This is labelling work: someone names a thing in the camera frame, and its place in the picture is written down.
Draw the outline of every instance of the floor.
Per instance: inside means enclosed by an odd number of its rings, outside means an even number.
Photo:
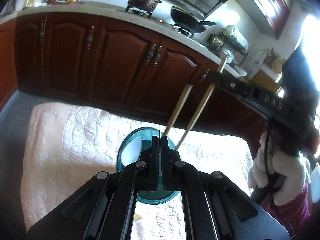
[[[34,106],[57,101],[65,102],[16,91],[0,112],[0,217],[22,233],[20,184],[29,118]]]

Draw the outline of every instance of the gas stove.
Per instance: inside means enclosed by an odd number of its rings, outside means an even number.
[[[189,38],[192,38],[194,33],[192,32],[189,32],[185,29],[182,29],[180,26],[176,25],[176,24],[169,24],[167,22],[164,22],[162,19],[157,19],[157,18],[154,18],[154,17],[151,17],[152,16],[152,13],[150,12],[146,12],[146,11],[143,11],[143,10],[140,10],[140,9],[137,9],[135,7],[132,7],[130,5],[127,6],[127,8],[125,9],[126,12],[128,13],[133,13],[135,15],[139,15],[141,17],[144,17],[144,18],[147,18],[147,19],[150,19],[152,21],[156,21],[158,22],[159,24],[162,24],[164,26],[166,26],[167,28],[170,28],[170,29],[173,29],[173,30],[176,30],[177,32],[179,33],[182,33],[183,35],[189,37]]]

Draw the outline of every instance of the black frying pan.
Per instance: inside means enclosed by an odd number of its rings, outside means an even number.
[[[171,7],[171,17],[176,25],[192,33],[204,32],[206,30],[204,25],[216,25],[214,22],[198,22],[190,13],[175,6]]]

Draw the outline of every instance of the white knit glove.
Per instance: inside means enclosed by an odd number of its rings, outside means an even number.
[[[248,185],[250,188],[264,188],[268,185],[268,178],[264,167],[264,148],[266,132],[260,138],[260,145],[257,157],[248,174]],[[268,144],[267,162],[269,173],[279,173],[284,176],[280,190],[273,194],[276,205],[290,203],[303,191],[304,183],[310,183],[310,163],[307,158],[299,154],[299,157],[292,157],[280,151],[282,136],[271,132]]]

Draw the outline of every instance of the kitchen counter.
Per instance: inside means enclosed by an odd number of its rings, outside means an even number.
[[[112,8],[112,5],[110,5],[111,8],[108,8],[108,6],[109,6],[108,4],[90,2],[90,5],[87,5],[85,3],[83,5],[64,4],[64,5],[48,5],[48,6],[42,6],[42,7],[36,7],[36,8],[26,8],[22,11],[13,12],[12,14],[1,17],[0,25],[16,17],[29,15],[29,14],[36,14],[36,13],[75,12],[75,13],[94,14],[94,15],[123,20],[129,23],[133,23],[133,24],[145,27],[155,32],[161,33],[171,39],[174,39],[190,47],[191,49],[194,49],[195,51],[204,55],[205,57],[212,60],[213,62],[220,64],[221,59],[216,55],[214,55],[212,52],[210,52],[204,45],[200,44],[199,42],[191,38],[186,37],[185,35],[177,32],[176,30],[171,29],[166,25],[156,22],[154,20],[125,12],[124,8],[123,9]],[[236,78],[240,77],[240,75],[229,65],[225,66],[225,70],[231,73]]]

